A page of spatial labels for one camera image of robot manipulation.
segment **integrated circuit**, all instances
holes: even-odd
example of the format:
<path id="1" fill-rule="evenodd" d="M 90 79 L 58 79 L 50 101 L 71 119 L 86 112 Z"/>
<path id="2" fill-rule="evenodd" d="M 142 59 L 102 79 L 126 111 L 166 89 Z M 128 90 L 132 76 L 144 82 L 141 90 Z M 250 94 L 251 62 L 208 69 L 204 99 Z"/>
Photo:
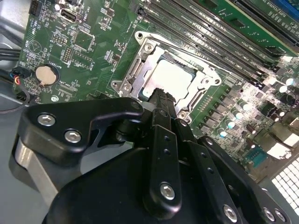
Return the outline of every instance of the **integrated circuit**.
<path id="1" fill-rule="evenodd" d="M 78 30 L 73 43 L 84 51 L 89 51 L 94 42 L 94 36 L 82 30 Z"/>
<path id="2" fill-rule="evenodd" d="M 230 106 L 230 105 L 234 105 L 235 101 L 233 101 L 232 99 L 230 99 L 229 97 L 223 97 L 223 99 L 221 100 L 222 103 Z"/>

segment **chip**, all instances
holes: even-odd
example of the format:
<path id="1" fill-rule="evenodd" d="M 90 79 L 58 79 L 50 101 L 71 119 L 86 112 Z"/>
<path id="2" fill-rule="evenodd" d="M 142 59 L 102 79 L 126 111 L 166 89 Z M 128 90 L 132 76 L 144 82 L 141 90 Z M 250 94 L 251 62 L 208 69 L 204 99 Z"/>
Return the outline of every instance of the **chip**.
<path id="1" fill-rule="evenodd" d="M 109 15 L 111 17 L 114 16 L 114 10 L 113 9 L 108 9 L 107 15 Z"/>
<path id="2" fill-rule="evenodd" d="M 82 30 L 79 30 L 73 42 L 76 46 L 80 47 L 85 51 L 88 51 L 91 45 L 93 44 L 93 41 L 94 41 L 93 35 L 90 35 Z"/>
<path id="3" fill-rule="evenodd" d="M 254 118 L 255 118 L 255 120 L 260 120 L 260 119 L 262 119 L 262 116 L 257 114 Z"/>
<path id="4" fill-rule="evenodd" d="M 233 101 L 232 99 L 230 99 L 228 97 L 224 97 L 221 102 L 228 106 L 235 104 L 235 101 Z"/>
<path id="5" fill-rule="evenodd" d="M 238 145 L 239 145 L 239 143 L 234 141 L 234 142 L 231 144 L 231 147 L 234 147 L 234 148 L 235 148 L 235 147 L 237 147 Z"/>
<path id="6" fill-rule="evenodd" d="M 224 113 L 224 112 L 228 111 L 228 108 L 226 108 L 225 106 L 223 106 L 221 104 L 216 104 L 215 109 L 220 113 Z"/>
<path id="7" fill-rule="evenodd" d="M 256 94 L 256 98 L 261 99 L 263 97 L 263 94 L 261 92 L 258 92 Z"/>
<path id="8" fill-rule="evenodd" d="M 233 127 L 233 129 L 235 130 L 235 131 L 238 131 L 239 130 L 239 126 L 238 125 L 235 125 L 234 127 Z"/>
<path id="9" fill-rule="evenodd" d="M 233 90 L 233 89 L 231 89 L 231 90 L 228 92 L 228 95 L 230 95 L 232 98 L 240 97 L 240 94 L 239 94 L 236 90 Z"/>
<path id="10" fill-rule="evenodd" d="M 211 118 L 207 118 L 206 121 L 205 121 L 205 124 L 210 126 L 210 127 L 213 127 L 217 124 L 217 122 Z"/>
<path id="11" fill-rule="evenodd" d="M 210 132 L 211 129 L 209 127 L 205 126 L 205 125 L 202 125 L 201 128 L 200 128 L 200 130 L 203 133 L 208 133 L 208 132 Z"/>
<path id="12" fill-rule="evenodd" d="M 210 113 L 211 118 L 215 119 L 215 120 L 219 120 L 221 119 L 223 116 L 219 113 L 217 113 L 216 111 L 212 111 Z"/>

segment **mounting hole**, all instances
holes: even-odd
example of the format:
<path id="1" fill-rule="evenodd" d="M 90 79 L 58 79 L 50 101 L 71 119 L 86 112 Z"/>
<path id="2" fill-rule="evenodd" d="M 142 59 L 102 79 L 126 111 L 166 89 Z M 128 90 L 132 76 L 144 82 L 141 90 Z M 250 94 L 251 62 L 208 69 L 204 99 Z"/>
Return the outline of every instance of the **mounting hole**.
<path id="1" fill-rule="evenodd" d="M 205 159 L 207 158 L 206 154 L 201 153 L 201 156 L 204 157 Z"/>
<path id="2" fill-rule="evenodd" d="M 170 138 L 166 135 L 166 136 L 164 136 L 164 140 L 165 141 L 170 141 Z"/>
<path id="3" fill-rule="evenodd" d="M 138 38 L 138 39 L 142 39 L 142 38 L 143 38 L 142 33 L 138 33 L 138 34 L 137 34 L 137 38 Z"/>
<path id="4" fill-rule="evenodd" d="M 160 114 L 162 114 L 164 117 L 167 117 L 167 113 L 164 110 L 160 110 Z"/>
<path id="5" fill-rule="evenodd" d="M 214 171 L 212 170 L 212 168 L 209 168 L 209 167 L 208 167 L 207 170 L 209 171 L 209 173 L 214 174 Z"/>
<path id="6" fill-rule="evenodd" d="M 187 123 L 185 121 L 181 120 L 180 123 L 182 126 L 187 127 Z"/>
<path id="7" fill-rule="evenodd" d="M 166 148 L 163 150 L 163 152 L 166 154 L 166 155 L 170 155 L 170 151 Z"/>
<path id="8" fill-rule="evenodd" d="M 131 103 L 131 106 L 134 107 L 134 108 L 137 109 L 137 110 L 140 109 L 140 104 L 137 103 L 137 102 L 135 102 L 135 101 L 133 101 L 133 102 Z"/>

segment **black plastic arm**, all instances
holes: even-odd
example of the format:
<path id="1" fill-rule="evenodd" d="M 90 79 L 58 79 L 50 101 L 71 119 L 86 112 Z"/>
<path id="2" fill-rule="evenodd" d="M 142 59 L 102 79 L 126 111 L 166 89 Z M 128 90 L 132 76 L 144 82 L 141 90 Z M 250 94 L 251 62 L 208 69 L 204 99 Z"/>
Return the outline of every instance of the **black plastic arm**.
<path id="1" fill-rule="evenodd" d="M 92 130 L 105 130 L 114 121 L 139 119 L 142 114 L 142 106 L 131 98 L 37 105 L 23 112 L 18 135 L 34 152 L 59 165 L 73 166 L 78 164 L 89 146 Z M 40 115 L 50 115 L 54 124 L 50 125 L 53 121 L 48 121 L 48 125 L 42 125 L 38 119 Z M 80 141 L 67 141 L 67 131 L 76 131 Z"/>
<path id="2" fill-rule="evenodd" d="M 205 136 L 198 143 L 208 149 L 235 205 L 249 223 L 291 223 L 280 206 L 213 139 Z"/>

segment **capacitor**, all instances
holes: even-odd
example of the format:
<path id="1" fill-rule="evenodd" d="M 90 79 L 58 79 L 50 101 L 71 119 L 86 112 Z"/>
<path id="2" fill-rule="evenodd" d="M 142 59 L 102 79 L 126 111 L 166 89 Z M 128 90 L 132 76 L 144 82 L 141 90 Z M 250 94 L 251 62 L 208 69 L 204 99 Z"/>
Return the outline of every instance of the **capacitor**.
<path id="1" fill-rule="evenodd" d="M 246 139 L 246 143 L 247 143 L 247 145 L 248 145 L 250 148 L 255 148 L 255 147 L 256 147 L 255 143 L 254 143 L 253 140 L 251 140 L 250 138 L 247 138 L 247 139 Z"/>
<path id="2" fill-rule="evenodd" d="M 223 128 L 219 128 L 217 132 L 222 138 L 225 138 L 228 135 L 228 133 Z"/>
<path id="3" fill-rule="evenodd" d="M 63 9 L 63 8 L 65 8 L 65 6 L 64 5 L 62 5 L 62 4 L 55 4 L 54 5 L 54 9 L 55 9 L 55 11 L 57 11 L 57 12 L 59 12 L 61 9 Z"/>
<path id="4" fill-rule="evenodd" d="M 294 84 L 294 79 L 290 78 L 288 76 L 284 76 L 284 77 L 281 78 L 281 82 L 283 82 L 286 86 L 289 86 L 289 85 Z"/>
<path id="5" fill-rule="evenodd" d="M 247 131 L 249 131 L 251 134 L 256 134 L 256 130 L 252 125 L 246 125 Z"/>
<path id="6" fill-rule="evenodd" d="M 270 117 L 273 121 L 275 122 L 278 122 L 279 121 L 279 117 L 277 114 L 273 114 L 271 117 Z"/>
<path id="7" fill-rule="evenodd" d="M 243 114 L 239 110 L 232 111 L 232 114 L 235 116 L 236 119 L 240 120 L 243 118 Z"/>
<path id="8" fill-rule="evenodd" d="M 228 126 L 228 128 L 234 128 L 235 122 L 231 119 L 226 119 L 225 124 Z"/>
<path id="9" fill-rule="evenodd" d="M 281 83 L 274 83 L 274 88 L 278 90 L 280 93 L 284 93 L 288 90 L 286 85 L 282 85 Z"/>
<path id="10" fill-rule="evenodd" d="M 239 106 L 244 110 L 244 111 L 249 111 L 251 109 L 251 105 L 248 104 L 247 102 L 245 101 L 241 101 L 239 103 Z"/>
<path id="11" fill-rule="evenodd" d="M 285 115 L 285 112 L 282 109 L 278 108 L 276 110 L 276 114 L 280 117 L 283 117 Z"/>

